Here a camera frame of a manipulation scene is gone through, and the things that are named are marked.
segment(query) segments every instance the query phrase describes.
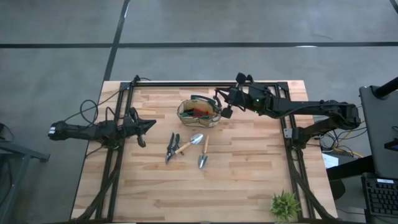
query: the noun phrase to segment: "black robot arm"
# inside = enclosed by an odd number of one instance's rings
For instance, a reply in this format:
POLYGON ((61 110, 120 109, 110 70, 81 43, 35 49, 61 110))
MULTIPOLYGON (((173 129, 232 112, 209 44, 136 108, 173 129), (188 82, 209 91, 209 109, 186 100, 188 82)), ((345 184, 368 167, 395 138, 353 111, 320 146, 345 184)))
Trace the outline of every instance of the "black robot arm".
POLYGON ((145 147, 146 144, 142 135, 155 123, 156 120, 140 119, 137 110, 132 107, 129 110, 129 116, 123 118, 122 125, 118 126, 113 120, 101 121, 91 126, 79 126, 58 121, 51 125, 49 138, 54 141, 68 138, 92 140, 100 142, 104 147, 116 149, 121 140, 136 135, 138 145, 145 147))
POLYGON ((216 98, 220 94, 228 104, 221 112, 225 118, 232 115, 232 106, 241 110, 250 110, 259 116, 266 115, 279 119, 290 114, 324 115, 328 119, 317 122, 306 128, 284 130, 287 138, 292 138, 292 146, 304 149, 306 143, 314 136, 322 136, 334 129, 351 130, 361 124, 358 109, 354 104, 335 100, 328 101, 290 101, 272 94, 262 83, 255 83, 250 75, 247 77, 239 73, 236 77, 237 84, 229 88, 216 88, 216 98), (249 88, 248 93, 243 92, 243 87, 249 88))

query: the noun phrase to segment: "succulent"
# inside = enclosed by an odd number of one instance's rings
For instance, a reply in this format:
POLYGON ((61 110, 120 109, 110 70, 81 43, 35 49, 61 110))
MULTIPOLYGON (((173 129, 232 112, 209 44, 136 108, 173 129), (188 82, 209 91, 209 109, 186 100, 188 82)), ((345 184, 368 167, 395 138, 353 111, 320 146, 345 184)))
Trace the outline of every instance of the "succulent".
POLYGON ((278 219, 278 222, 289 222, 290 218, 296 217, 300 211, 300 202, 295 198, 295 194, 286 193, 284 190, 281 195, 272 198, 271 214, 278 219))

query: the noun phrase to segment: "wooden tabletop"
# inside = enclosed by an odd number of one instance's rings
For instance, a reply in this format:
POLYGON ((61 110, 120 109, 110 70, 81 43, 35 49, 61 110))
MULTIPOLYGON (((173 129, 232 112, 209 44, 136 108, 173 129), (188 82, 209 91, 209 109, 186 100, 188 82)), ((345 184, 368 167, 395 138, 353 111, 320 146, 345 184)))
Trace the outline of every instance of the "wooden tabletop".
MULTIPOLYGON (((293 101, 308 100, 303 81, 287 82, 293 101)), ((120 82, 105 82, 99 101, 117 92, 119 85, 120 82)), ((156 119, 157 123, 145 136, 145 148, 138 146, 136 137, 126 140, 114 222, 276 221, 269 214, 273 194, 292 191, 280 121, 235 108, 231 119, 222 118, 214 128, 184 126, 176 115, 180 103, 190 95, 212 97, 213 90, 213 87, 134 88, 131 106, 142 119, 156 119), (186 149, 184 156, 176 155, 165 164, 172 133, 181 135, 180 146, 193 134, 210 136, 203 170, 198 168, 198 157, 204 140, 186 149)), ((99 107, 98 121, 105 119, 107 106, 114 110, 116 100, 117 95, 99 107)), ((311 116, 295 117, 297 126, 313 123, 311 116)), ((91 142, 87 153, 99 146, 91 142)), ((72 218, 82 214, 98 193, 105 157, 106 149, 101 149, 86 159, 72 218)), ((312 192, 337 217, 320 149, 307 147, 303 157, 312 192)), ((302 192, 300 198, 304 216, 308 217, 302 192)))

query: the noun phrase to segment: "wooden handle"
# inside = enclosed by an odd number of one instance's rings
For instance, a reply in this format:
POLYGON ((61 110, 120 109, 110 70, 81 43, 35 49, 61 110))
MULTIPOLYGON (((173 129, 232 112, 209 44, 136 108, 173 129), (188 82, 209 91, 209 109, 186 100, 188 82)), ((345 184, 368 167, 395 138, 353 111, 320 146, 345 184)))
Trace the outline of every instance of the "wooden handle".
POLYGON ((207 145, 209 144, 209 135, 206 136, 205 147, 203 148, 203 153, 207 152, 207 145))
POLYGON ((190 145, 192 145, 191 142, 186 143, 185 145, 183 145, 182 147, 180 147, 179 149, 177 149, 177 150, 175 151, 175 153, 178 154, 178 153, 182 152, 184 149, 188 148, 190 145))

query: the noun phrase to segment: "green plant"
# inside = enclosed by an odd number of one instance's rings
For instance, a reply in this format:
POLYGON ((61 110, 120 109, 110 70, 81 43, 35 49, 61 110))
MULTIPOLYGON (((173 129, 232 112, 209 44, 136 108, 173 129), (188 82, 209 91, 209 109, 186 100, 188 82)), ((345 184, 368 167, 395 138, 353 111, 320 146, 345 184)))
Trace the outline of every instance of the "green plant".
POLYGON ((289 222, 289 218, 297 216, 300 211, 299 202, 295 194, 286 193, 284 190, 281 195, 272 198, 271 214, 278 219, 278 222, 289 222))

